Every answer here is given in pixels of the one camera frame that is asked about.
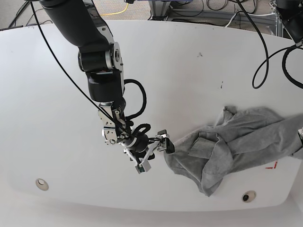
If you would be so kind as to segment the grey t-shirt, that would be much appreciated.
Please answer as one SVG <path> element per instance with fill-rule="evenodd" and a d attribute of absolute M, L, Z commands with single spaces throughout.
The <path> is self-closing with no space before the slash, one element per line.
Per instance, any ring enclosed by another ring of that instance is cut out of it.
<path fill-rule="evenodd" d="M 302 159 L 302 125 L 301 114 L 283 118 L 266 107 L 226 106 L 214 125 L 179 139 L 164 159 L 175 174 L 191 179 L 201 193 L 211 196 L 228 174 L 286 156 Z"/>

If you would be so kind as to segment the red tape rectangle marking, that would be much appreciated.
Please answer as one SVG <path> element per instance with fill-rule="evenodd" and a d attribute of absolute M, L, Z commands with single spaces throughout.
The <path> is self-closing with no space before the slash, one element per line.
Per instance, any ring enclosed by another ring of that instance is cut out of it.
<path fill-rule="evenodd" d="M 276 169 L 278 161 L 275 161 L 272 166 L 266 167 L 266 169 Z"/>

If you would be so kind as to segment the right table grommet hole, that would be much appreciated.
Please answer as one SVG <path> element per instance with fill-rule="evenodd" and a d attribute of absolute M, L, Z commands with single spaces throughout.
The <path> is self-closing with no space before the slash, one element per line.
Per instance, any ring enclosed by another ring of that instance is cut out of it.
<path fill-rule="evenodd" d="M 256 198 L 257 194 L 255 191 L 247 191 L 242 196 L 242 201 L 244 203 L 250 203 Z"/>

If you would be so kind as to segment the table grommet hole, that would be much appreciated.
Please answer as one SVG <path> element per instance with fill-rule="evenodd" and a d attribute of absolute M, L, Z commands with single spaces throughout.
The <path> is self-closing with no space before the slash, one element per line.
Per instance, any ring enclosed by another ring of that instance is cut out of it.
<path fill-rule="evenodd" d="M 242 201 L 244 203 L 250 203 L 256 198 L 257 194 L 255 191 L 247 191 L 242 196 Z"/>
<path fill-rule="evenodd" d="M 36 183 L 36 186 L 38 187 L 38 189 L 40 189 L 42 191 L 47 191 L 49 189 L 48 183 L 41 178 L 36 179 L 35 183 Z"/>

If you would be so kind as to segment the left table grommet hole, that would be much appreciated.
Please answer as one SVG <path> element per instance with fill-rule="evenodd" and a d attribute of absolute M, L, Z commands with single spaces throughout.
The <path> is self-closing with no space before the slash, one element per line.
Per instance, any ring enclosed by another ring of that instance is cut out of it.
<path fill-rule="evenodd" d="M 49 189 L 48 183 L 41 178 L 36 179 L 35 183 L 36 183 L 36 186 L 38 187 L 38 189 L 40 189 L 42 191 L 47 191 Z"/>

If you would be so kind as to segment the aluminium frame base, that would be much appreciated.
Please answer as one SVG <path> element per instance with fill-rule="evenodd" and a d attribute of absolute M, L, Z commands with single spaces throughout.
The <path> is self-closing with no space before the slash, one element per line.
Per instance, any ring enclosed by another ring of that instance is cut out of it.
<path fill-rule="evenodd" d="M 233 22 L 238 22 L 241 28 L 249 20 L 245 17 L 235 0 L 225 0 L 222 7 L 214 9 L 210 7 L 209 0 L 201 1 L 201 9 L 184 9 L 183 7 L 190 4 L 191 0 L 149 0 L 151 12 L 150 19 L 164 21 L 177 20 L 192 23 L 202 23 L 214 25 L 215 22 L 223 22 L 226 27 Z M 253 11 L 248 15 L 256 25 L 266 27 L 271 34 L 282 37 L 286 34 L 281 22 L 271 11 L 266 14 L 256 14 L 257 1 L 253 1 Z"/>

